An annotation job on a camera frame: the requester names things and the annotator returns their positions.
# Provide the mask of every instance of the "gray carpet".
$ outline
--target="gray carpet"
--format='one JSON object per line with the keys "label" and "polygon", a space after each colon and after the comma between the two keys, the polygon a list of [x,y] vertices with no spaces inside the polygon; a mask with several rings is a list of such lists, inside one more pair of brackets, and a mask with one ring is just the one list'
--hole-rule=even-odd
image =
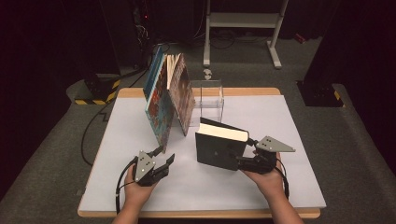
{"label": "gray carpet", "polygon": [[[304,79],[320,40],[299,44],[278,40],[282,69],[275,70],[263,41],[236,42],[211,51],[213,79],[224,87],[276,87],[285,95],[290,112],[327,207],[305,223],[396,223],[396,178],[377,151],[342,85],[334,87],[345,107],[307,107],[296,80]],[[228,42],[213,41],[218,47]],[[203,47],[169,45],[184,52],[191,79],[203,79]],[[129,87],[139,75],[125,78]],[[146,76],[137,80],[142,87]],[[73,100],[82,81],[67,94]],[[85,128],[101,105],[74,105],[49,133],[0,202],[0,223],[110,223],[111,218],[79,217],[77,210],[91,167],[80,155]],[[112,105],[104,112],[108,118]],[[93,162],[106,129],[103,115],[95,118],[84,140],[84,153]],[[140,223],[267,223],[262,219],[141,219]]]}

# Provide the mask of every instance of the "book cover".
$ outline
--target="book cover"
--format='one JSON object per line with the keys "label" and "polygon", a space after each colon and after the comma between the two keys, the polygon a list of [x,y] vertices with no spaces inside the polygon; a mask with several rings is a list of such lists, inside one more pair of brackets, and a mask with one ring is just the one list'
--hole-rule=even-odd
{"label": "book cover", "polygon": [[149,95],[154,85],[154,81],[157,77],[159,70],[161,69],[163,57],[163,49],[161,47],[158,47],[148,70],[148,76],[145,85],[143,86],[143,93],[145,94],[146,100],[149,99]]}
{"label": "book cover", "polygon": [[167,89],[175,107],[181,129],[186,136],[195,100],[191,82],[183,54],[168,55],[168,84]]}
{"label": "book cover", "polygon": [[146,114],[158,144],[166,150],[175,108],[166,89],[166,57],[160,63],[148,98]]}
{"label": "book cover", "polygon": [[200,128],[195,133],[197,161],[236,171],[236,157],[243,156],[247,141],[247,131],[201,118]]}

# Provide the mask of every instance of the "upright book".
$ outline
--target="upright book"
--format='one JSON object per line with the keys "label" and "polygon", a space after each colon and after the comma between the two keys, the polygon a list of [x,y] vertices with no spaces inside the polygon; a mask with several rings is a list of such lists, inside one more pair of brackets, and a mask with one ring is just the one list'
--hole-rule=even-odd
{"label": "upright book", "polygon": [[145,94],[150,92],[146,114],[159,145],[166,149],[175,112],[187,135],[195,101],[183,54],[166,55],[157,50],[154,58],[159,62],[150,67],[154,74],[148,75],[143,89]]}
{"label": "upright book", "polygon": [[201,118],[195,133],[197,161],[236,171],[236,157],[242,157],[248,143],[248,131],[211,119]]}

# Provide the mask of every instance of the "table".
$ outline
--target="table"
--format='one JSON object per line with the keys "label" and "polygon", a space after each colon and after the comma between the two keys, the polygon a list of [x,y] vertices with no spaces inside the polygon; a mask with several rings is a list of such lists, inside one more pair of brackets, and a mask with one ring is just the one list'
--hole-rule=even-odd
{"label": "table", "polygon": [[267,47],[276,69],[282,68],[277,56],[275,44],[279,35],[280,27],[285,17],[286,7],[289,0],[282,0],[279,13],[219,13],[210,11],[210,0],[207,0],[206,28],[204,47],[204,66],[210,65],[210,28],[211,27],[250,27],[250,28],[272,28],[274,33],[272,39],[267,41]]}
{"label": "table", "polygon": [[[297,149],[293,153],[281,153],[290,182],[290,202],[301,217],[318,217],[326,203],[279,90],[224,88],[223,92],[222,122],[248,130],[253,139],[270,135]],[[120,90],[78,208],[80,216],[114,217],[120,172],[139,150],[149,152],[158,146],[144,112],[145,105],[142,89]],[[194,133],[197,130],[198,127],[190,127],[184,136],[180,127],[172,127],[166,153],[154,160],[160,166],[175,153],[175,161],[169,176],[157,185],[140,216],[270,217],[268,204],[257,186],[240,171],[196,161]],[[244,156],[251,157],[253,149],[247,147]]]}

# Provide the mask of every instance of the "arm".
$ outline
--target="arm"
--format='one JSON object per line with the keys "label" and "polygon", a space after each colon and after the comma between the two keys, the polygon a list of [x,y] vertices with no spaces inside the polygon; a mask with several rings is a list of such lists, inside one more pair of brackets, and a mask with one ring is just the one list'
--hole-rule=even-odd
{"label": "arm", "polygon": [[116,218],[113,220],[113,224],[137,224],[140,210],[149,199],[151,192],[157,185],[157,183],[155,183],[150,187],[140,187],[132,179],[133,169],[134,165],[128,169],[125,176],[125,203]]}
{"label": "arm", "polygon": [[[281,169],[280,162],[276,163],[277,168]],[[273,220],[276,224],[294,224],[303,223],[303,220],[291,206],[289,200],[285,196],[283,191],[283,181],[280,173],[273,170],[267,174],[257,174],[249,171],[242,171],[251,180],[253,180],[260,192],[264,195],[267,200]]]}

